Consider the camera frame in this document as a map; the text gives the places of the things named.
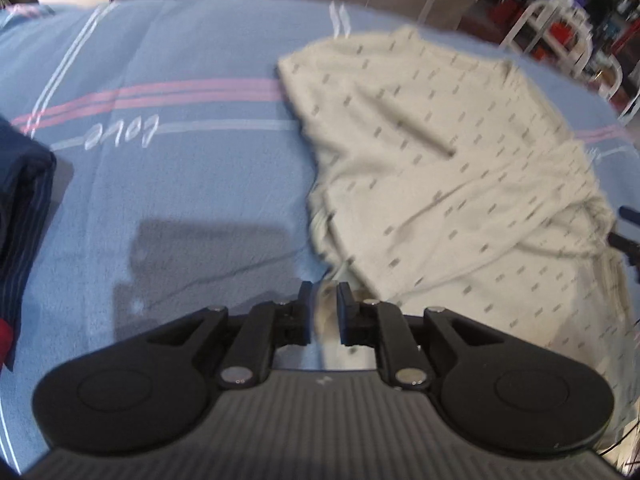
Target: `ribbed gray surface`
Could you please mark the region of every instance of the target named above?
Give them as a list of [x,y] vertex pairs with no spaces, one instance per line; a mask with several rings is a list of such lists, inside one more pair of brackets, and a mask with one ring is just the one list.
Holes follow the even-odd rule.
[[193,433],[153,452],[92,458],[57,450],[31,480],[606,480],[590,452],[514,460],[453,433],[428,399],[376,372],[274,371],[260,387],[222,395]]

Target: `blue bedsheet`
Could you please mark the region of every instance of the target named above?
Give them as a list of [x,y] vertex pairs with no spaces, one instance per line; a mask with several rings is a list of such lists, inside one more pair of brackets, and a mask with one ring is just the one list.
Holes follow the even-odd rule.
[[[0,115],[58,158],[14,372],[0,376],[0,450],[11,466],[24,470],[46,450],[30,397],[55,365],[207,305],[240,312],[322,277],[307,237],[313,157],[274,70],[279,57],[332,35],[328,8],[120,0],[0,13]],[[348,13],[352,33],[405,23]],[[465,36],[424,35],[500,55]],[[615,124],[608,105],[521,63],[571,125],[597,140],[590,146],[612,204],[640,207],[632,145],[622,130],[593,132]],[[284,362],[322,365],[315,348]]]

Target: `folded navy garment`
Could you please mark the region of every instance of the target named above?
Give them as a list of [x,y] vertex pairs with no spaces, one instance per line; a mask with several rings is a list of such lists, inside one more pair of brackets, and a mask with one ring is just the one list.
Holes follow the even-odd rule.
[[14,341],[55,169],[53,153],[0,118],[0,364]]

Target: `silver bolt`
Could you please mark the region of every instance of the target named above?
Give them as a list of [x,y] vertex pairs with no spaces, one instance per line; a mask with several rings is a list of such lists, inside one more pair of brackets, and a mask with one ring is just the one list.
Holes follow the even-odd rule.
[[402,368],[396,372],[396,380],[402,384],[417,386],[427,380],[427,374],[418,368]]
[[231,384],[244,384],[253,376],[254,373],[244,366],[230,366],[220,372],[222,380]]

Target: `cream fabric with black dashes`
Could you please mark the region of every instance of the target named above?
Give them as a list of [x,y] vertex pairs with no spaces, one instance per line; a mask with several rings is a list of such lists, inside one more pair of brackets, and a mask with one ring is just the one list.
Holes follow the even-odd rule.
[[[612,440],[637,397],[614,215],[537,87],[411,28],[311,44],[279,69],[316,151],[311,232],[335,271],[408,314],[444,306],[587,363],[616,395]],[[317,316],[337,345],[335,317]]]

